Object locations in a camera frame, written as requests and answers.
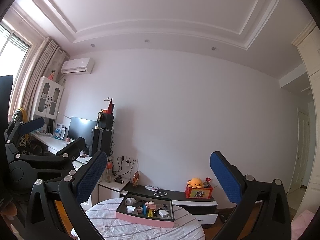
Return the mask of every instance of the red box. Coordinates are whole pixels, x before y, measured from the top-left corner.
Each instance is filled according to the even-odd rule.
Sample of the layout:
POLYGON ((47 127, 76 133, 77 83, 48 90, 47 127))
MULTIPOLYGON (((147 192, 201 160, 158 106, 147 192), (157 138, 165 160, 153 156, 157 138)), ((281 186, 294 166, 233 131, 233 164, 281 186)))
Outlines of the red box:
POLYGON ((188 187, 187 184, 185 193, 187 198, 210 199, 212 190, 213 187, 211 186, 209 188, 192 188, 188 187))

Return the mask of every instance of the bottle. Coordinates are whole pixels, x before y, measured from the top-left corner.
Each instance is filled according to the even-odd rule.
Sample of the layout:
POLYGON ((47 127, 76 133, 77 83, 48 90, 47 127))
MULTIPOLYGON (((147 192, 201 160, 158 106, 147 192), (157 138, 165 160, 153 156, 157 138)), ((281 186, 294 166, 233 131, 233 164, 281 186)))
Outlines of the bottle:
POLYGON ((112 181, 112 162, 107 163, 107 176, 106 176, 106 182, 112 181))

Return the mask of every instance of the window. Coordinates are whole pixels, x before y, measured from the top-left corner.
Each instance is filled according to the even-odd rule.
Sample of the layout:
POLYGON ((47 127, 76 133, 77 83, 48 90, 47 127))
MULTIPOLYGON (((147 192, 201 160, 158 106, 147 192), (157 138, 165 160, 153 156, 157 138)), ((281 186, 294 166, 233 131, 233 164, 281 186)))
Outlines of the window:
POLYGON ((15 80, 29 48, 30 45, 1 22, 0 76, 13 75, 15 80))

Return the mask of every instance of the yellow cloth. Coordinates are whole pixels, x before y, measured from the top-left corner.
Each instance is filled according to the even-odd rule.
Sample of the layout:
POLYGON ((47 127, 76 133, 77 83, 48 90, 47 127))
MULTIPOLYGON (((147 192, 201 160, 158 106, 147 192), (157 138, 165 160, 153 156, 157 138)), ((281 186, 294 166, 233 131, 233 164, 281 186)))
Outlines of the yellow cloth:
MULTIPOLYGON (((28 116, 27 116, 27 112, 23 109, 23 108, 18 108, 17 110, 20 110, 22 113, 22 121, 23 122, 28 122, 28 116)), ((25 139, 28 140, 29 139, 29 135, 26 134, 25 135, 25 139)))

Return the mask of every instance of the orange octopus plush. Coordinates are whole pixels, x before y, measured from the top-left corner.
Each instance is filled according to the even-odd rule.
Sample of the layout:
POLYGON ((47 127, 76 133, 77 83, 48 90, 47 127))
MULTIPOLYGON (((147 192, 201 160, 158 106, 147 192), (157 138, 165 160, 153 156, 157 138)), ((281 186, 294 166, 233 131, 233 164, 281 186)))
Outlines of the orange octopus plush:
POLYGON ((192 188, 202 188, 202 180, 199 178, 192 178, 191 180, 189 180, 187 182, 188 187, 192 187, 192 188))

